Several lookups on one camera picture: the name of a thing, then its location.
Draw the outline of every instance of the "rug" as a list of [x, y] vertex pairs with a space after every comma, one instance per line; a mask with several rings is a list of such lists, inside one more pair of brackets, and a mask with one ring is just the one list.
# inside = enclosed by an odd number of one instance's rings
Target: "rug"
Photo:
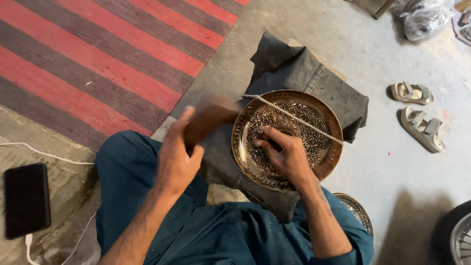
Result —
[[2, 0], [0, 105], [93, 150], [151, 135], [249, 1]]

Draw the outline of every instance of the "engraved pattern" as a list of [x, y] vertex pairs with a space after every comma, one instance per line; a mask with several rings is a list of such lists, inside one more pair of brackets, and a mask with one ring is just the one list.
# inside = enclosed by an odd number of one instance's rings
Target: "engraved pattern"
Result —
[[[321, 131], [342, 139], [337, 117], [319, 99], [294, 90], [272, 91], [262, 97]], [[266, 152], [252, 144], [252, 132], [259, 125], [275, 127], [283, 133], [301, 137], [308, 161], [319, 180], [328, 176], [339, 161], [342, 150], [340, 144], [254, 99], [245, 106], [234, 123], [232, 151], [244, 174], [263, 186], [275, 190], [295, 190], [294, 186], [273, 168]]]
[[345, 193], [334, 193], [334, 195], [339, 199], [339, 201], [345, 205], [345, 207], [353, 213], [355, 218], [360, 221], [363, 227], [373, 236], [373, 226], [371, 225], [370, 217], [366, 210], [361, 206], [361, 204]]
[[[315, 126], [319, 130], [325, 133], [330, 133], [330, 128], [328, 125], [320, 118], [320, 114], [313, 108], [299, 104], [292, 100], [277, 102], [275, 105]], [[300, 137], [304, 144], [306, 156], [308, 157], [311, 167], [321, 163], [328, 147], [330, 146], [330, 139], [317, 133], [307, 126], [298, 123], [293, 118], [279, 110], [271, 108], [270, 106], [263, 106], [259, 108], [250, 117], [249, 124], [249, 132], [252, 132], [260, 125], [264, 125], [268, 127], [274, 127], [288, 135]], [[280, 174], [270, 163], [265, 150], [252, 144], [253, 138], [254, 134], [250, 133], [247, 135], [247, 149], [249, 151], [249, 157], [255, 161], [255, 163], [260, 167], [261, 171], [267, 172], [270, 175], [279, 176]]]

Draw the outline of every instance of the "second brass plate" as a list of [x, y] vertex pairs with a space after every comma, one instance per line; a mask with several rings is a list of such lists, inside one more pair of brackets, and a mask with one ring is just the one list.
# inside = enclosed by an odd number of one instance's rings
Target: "second brass plate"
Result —
[[[337, 117], [320, 99], [295, 90], [272, 91], [262, 97], [321, 131], [343, 140]], [[274, 127], [288, 135], [300, 137], [312, 171], [319, 180], [326, 178], [340, 159], [342, 146], [339, 143], [254, 99], [245, 106], [234, 123], [232, 151], [242, 171], [254, 182], [267, 188], [295, 190], [272, 166], [265, 150], [252, 144], [252, 131], [260, 125]]]

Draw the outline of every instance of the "hand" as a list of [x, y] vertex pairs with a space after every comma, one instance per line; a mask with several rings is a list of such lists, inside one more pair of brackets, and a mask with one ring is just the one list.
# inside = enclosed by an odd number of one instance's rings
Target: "hand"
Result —
[[194, 107], [187, 106], [163, 140], [155, 184], [165, 194], [182, 195], [200, 169], [203, 147], [195, 146], [189, 157], [183, 141], [183, 131], [194, 112]]
[[[297, 189], [306, 182], [318, 181], [309, 166], [301, 138], [286, 135], [275, 128], [266, 126], [257, 127], [253, 133], [261, 135], [261, 139], [260, 137], [253, 139], [253, 144], [265, 149], [271, 164]], [[282, 150], [278, 151], [267, 140], [275, 141]]]

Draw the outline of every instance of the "beige sandal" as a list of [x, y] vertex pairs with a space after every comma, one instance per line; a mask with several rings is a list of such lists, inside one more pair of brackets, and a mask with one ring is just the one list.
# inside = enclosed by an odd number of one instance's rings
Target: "beige sandal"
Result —
[[399, 102], [427, 105], [433, 102], [432, 91], [424, 85], [411, 85], [409, 82], [396, 83], [391, 86], [392, 96]]
[[422, 110], [413, 110], [405, 107], [401, 113], [401, 123], [414, 138], [432, 153], [445, 151], [445, 144], [438, 139], [438, 130], [442, 122], [433, 118], [425, 121], [426, 113]]

